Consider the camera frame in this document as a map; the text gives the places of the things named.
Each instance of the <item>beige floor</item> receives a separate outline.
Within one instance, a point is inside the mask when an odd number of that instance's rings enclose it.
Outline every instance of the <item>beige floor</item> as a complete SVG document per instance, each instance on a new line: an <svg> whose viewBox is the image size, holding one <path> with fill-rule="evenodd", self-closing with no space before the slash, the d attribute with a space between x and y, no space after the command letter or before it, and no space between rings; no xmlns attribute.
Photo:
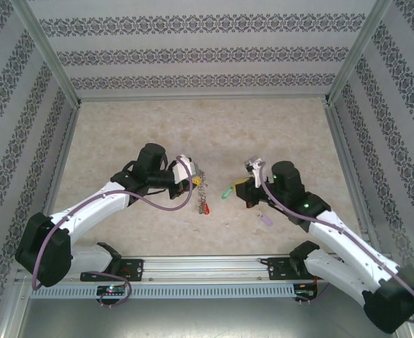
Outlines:
<svg viewBox="0 0 414 338"><path fill-rule="evenodd" d="M54 210L93 194L147 142L164 146L170 161L185 154L199 164L211 214L195 210L197 191L186 208L173 213L139 201L92 228L81 244L107 242L128 256L287 254L307 239L321 244L264 204L246 209L236 196L220 198L231 181L247 176L243 162L254 155L267 161L266 173L277 161L293 161L306 188L358 232L319 99L82 104ZM184 196L151 199L176 206ZM274 225L262 222L259 212Z"/></svg>

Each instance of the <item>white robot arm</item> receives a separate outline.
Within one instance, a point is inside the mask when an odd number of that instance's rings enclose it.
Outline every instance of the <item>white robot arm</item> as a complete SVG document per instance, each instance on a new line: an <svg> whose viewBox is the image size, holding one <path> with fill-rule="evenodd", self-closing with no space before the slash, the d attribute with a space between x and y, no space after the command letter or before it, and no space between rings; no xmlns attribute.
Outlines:
<svg viewBox="0 0 414 338"><path fill-rule="evenodd" d="M60 282L68 273L104 271L117 275L118 271L111 264L113 257L118 255L114 249L104 243L90 248L77 247L75 242L103 219L136 202L138 198L129 193L146 196L149 189L167 189L170 199L174 199L188 191L189 181L199 176L197 164L185 155L178 156L178 162L173 161L168 168L167 164L165 149L157 144L147 144L136 161L129 162L110 182L84 201L50 217L42 213L33 215L15 253L16 260L31 273L38 261L37 279L45 287ZM40 256L39 251L47 237L49 241Z"/></svg>
<svg viewBox="0 0 414 338"><path fill-rule="evenodd" d="M374 250L351 231L319 196L306 192L293 163L271 168L273 183L264 179L264 162L245 162L253 177L238 184L237 196L251 208L264 201L328 245L340 258L331 257L310 241L290 253L298 275L322 278L339 288L364 309L367 317L386 333L393 333L414 314L414 268L401 267Z"/></svg>

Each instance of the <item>purple cable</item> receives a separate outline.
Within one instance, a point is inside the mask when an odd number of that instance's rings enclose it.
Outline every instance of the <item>purple cable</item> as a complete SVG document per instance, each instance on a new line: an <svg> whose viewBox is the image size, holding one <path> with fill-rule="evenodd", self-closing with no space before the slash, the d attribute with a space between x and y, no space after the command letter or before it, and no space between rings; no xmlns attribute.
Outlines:
<svg viewBox="0 0 414 338"><path fill-rule="evenodd" d="M313 222L313 223L320 223L323 225L326 225L327 227L331 227L334 230L337 230L339 232L341 232L344 236L348 237L356 246L358 246L358 248L360 250L362 250L363 252L365 252L367 254L368 257L370 257L376 264L378 264L378 266L383 269L385 272L387 272L389 275L391 275L403 288L405 288L414 298L414 291L412 290L411 287L409 287L406 282L404 282L396 273L392 272L383 262L381 262L378 257L376 257L375 255L373 255L370 251L367 250L367 248L365 248L357 239L354 238L354 236L352 236L349 232L347 232L346 230L342 229L340 226L329 223L329 222L325 222L324 220L318 220L317 218L312 218L312 217L308 217L308 216L304 216L301 215L300 213L295 213L294 211L288 209L286 206L284 206L282 203L280 203L274 196L273 194L271 194L270 190L268 189L268 187L266 186L265 180L263 178L263 167L265 166L265 162L262 162L262 166L259 170L259 178L261 179L262 182L262 187L263 190L265 190L265 193L268 195L268 197L270 197L270 199L276 203L277 206L279 206L284 212L302 219L302 220L307 220L308 222Z"/></svg>
<svg viewBox="0 0 414 338"><path fill-rule="evenodd" d="M117 301L114 304L105 304L102 303L102 299L104 299L104 296L107 296L108 294L102 294L101 297L99 298L99 303L101 304L101 307L107 307L107 308L114 308L115 306L119 306L122 303L124 303L126 300L129 299L130 295L132 294L132 285L130 284L130 282L124 278L124 277L120 277L120 276L116 276L116 275L111 275L110 273L99 273L97 271L89 271L88 273L91 273L93 275L98 275L98 276L103 276L103 277L109 277L109 278L113 278L115 280L121 280L123 281L125 284L127 284L127 289L129 290L129 292L125 295L125 297L123 299L120 299L119 301Z"/></svg>
<svg viewBox="0 0 414 338"><path fill-rule="evenodd" d="M188 178L190 178L192 176L192 174L190 173L190 170L188 169L187 165L184 163L184 161L180 160L181 157L178 156L176 157L176 160L182 164L182 167L184 167L185 171L187 172ZM141 199L143 202L148 203L150 206L153 206L154 208L163 210L163 211L177 211L182 209L184 206L187 205L187 203L189 202L189 200L192 197L192 193L193 193L193 182L191 179L188 180L189 183L189 191L188 191L188 196L185 199L184 203L180 204L179 206L176 206L174 208L168 208L166 206L159 206L158 204L155 204L154 202L149 201L148 199L145 199L144 197L135 194L134 192L126 192L125 190L113 190L111 192L106 192L103 194L99 194L96 196L93 196L90 199L87 199L85 202L81 203L79 206L75 207L73 210L71 210L67 216L63 217L60 222L58 222L52 229L51 231L49 231L49 233L47 234L46 238L44 238L44 241L41 245L41 247L39 248L38 251L38 255L37 255L37 260L35 261L35 266L33 268L33 273L32 273L32 289L33 290L38 290L42 284L40 283L39 285L37 285L37 277L38 277L38 270L39 270L39 265L41 264L41 260L43 258L43 253L44 250L46 249L47 244L49 243L49 241L51 240L52 235L55 233L55 231L57 231L57 229L64 223L69 221L68 217L72 217L75 215L76 212L78 212L80 209L84 208L85 206L87 206L88 204L90 204L93 201L96 201L97 199L102 199L105 198L107 196L110 195L114 195L114 194L126 194L126 195L130 195L136 199Z"/></svg>

